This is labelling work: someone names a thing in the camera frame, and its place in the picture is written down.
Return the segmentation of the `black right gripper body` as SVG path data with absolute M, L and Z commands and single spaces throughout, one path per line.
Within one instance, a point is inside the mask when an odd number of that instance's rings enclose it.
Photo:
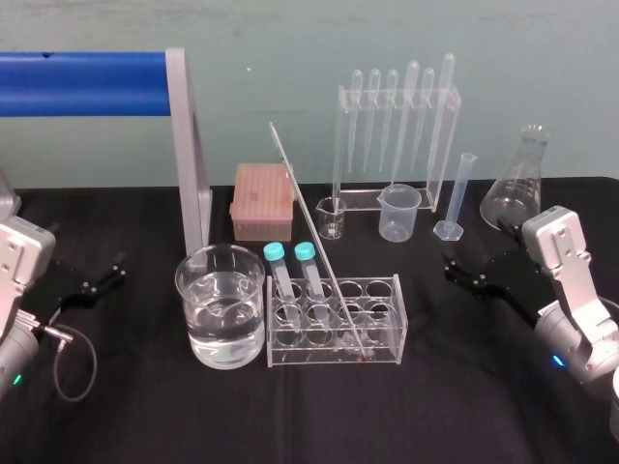
M 505 301 L 531 328 L 556 301 L 549 278 L 522 248 L 504 251 L 482 267 L 486 294 Z

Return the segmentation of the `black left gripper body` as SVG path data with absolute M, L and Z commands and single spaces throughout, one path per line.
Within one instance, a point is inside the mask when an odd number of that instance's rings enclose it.
M 52 260 L 47 270 L 26 291 L 20 309 L 39 322 L 52 322 L 71 307 L 92 307 L 99 299 L 99 287 L 80 270 Z

